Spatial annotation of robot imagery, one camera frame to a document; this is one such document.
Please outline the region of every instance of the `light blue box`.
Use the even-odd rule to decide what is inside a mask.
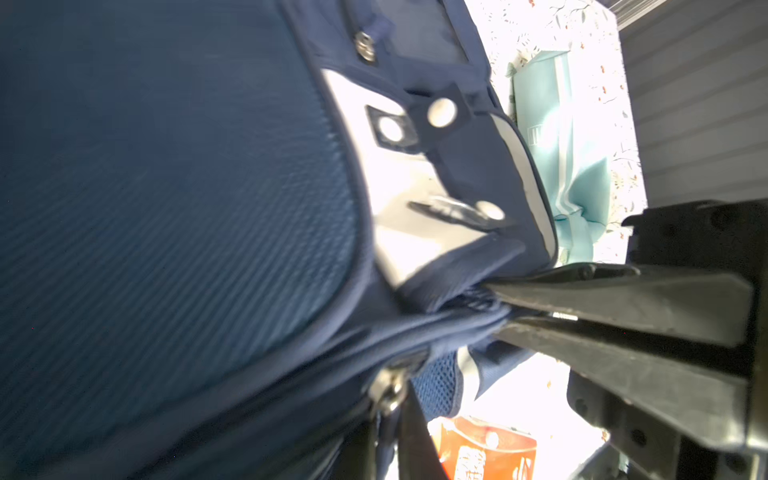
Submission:
[[[610,130],[574,91],[566,51],[543,51],[512,77],[518,128],[554,215],[564,263],[592,261],[611,203]]]

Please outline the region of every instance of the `gray wall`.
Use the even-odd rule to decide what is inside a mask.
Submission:
[[[648,203],[768,197],[768,0],[668,0],[621,44]]]

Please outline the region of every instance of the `bolt hole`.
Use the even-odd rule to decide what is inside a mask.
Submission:
[[[632,438],[632,442],[637,443],[640,447],[644,447],[645,444],[648,443],[648,440],[645,438],[645,432],[640,429],[632,430],[630,436]]]
[[[587,412],[589,411],[589,409],[587,408],[587,403],[584,401],[584,399],[576,399],[576,403],[574,406],[576,409],[576,413],[578,413],[582,417],[587,415]]]
[[[725,455],[725,465],[739,475],[746,472],[746,461],[741,455],[733,453]]]

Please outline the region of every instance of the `navy blue backpack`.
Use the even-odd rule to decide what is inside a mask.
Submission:
[[[430,478],[525,356],[479,284],[557,244],[462,0],[11,0],[0,69],[0,478]]]

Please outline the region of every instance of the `orange box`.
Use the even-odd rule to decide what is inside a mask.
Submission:
[[[451,480],[531,480],[536,440],[470,417],[438,419],[432,441]]]

